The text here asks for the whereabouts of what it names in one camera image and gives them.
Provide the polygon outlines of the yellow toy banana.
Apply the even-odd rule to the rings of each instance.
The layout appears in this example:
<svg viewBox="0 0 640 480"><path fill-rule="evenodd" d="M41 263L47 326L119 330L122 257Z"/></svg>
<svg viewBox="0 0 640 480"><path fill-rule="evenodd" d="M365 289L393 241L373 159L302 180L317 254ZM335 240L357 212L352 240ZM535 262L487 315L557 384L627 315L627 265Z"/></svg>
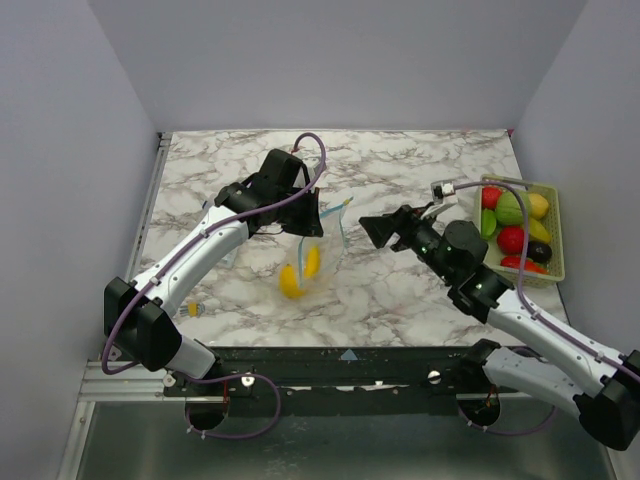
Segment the yellow toy banana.
<svg viewBox="0 0 640 480"><path fill-rule="evenodd" d="M311 279L316 276L321 266L321 254L318 246L312 246L306 255L303 278Z"/></svg>

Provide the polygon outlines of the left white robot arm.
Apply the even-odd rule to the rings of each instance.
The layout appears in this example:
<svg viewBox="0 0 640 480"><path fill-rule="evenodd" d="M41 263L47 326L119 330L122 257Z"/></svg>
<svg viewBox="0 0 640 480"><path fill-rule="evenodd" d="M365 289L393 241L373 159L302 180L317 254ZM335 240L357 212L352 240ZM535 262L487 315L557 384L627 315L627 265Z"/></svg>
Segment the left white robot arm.
<svg viewBox="0 0 640 480"><path fill-rule="evenodd" d="M201 395L222 380L213 351L181 334L172 318L225 256L273 223L302 237L320 237L319 191L303 161L283 150L268 152L260 169L220 190L197 226L164 258L130 281L114 278L104 291L104 332L117 346L154 372L187 376Z"/></svg>

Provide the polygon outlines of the clear zip top bag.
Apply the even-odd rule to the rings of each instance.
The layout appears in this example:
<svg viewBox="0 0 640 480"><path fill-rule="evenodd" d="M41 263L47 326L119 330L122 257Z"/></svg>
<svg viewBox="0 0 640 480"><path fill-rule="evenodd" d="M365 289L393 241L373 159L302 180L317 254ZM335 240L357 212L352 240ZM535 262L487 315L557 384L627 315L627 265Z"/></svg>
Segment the clear zip top bag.
<svg viewBox="0 0 640 480"><path fill-rule="evenodd" d="M319 213L322 237L300 237L288 250L278 271L278 288L289 299L298 299L329 288L342 257L347 238L343 217L354 197Z"/></svg>

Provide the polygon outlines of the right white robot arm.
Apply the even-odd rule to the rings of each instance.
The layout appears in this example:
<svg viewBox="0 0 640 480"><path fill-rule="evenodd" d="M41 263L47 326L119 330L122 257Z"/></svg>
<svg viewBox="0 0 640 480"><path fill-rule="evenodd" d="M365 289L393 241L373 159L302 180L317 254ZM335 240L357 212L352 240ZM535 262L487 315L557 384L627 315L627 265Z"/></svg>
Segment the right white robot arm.
<svg viewBox="0 0 640 480"><path fill-rule="evenodd" d="M639 433L639 353L623 354L574 330L518 293L487 267L487 242L473 223L455 220L438 233L430 219L404 205L391 214L365 216L360 225L376 248L410 250L446 286L464 314L502 330L542 356L526 360L505 347L464 362L469 390L504 386L543 400L578 419L606 447L625 451Z"/></svg>

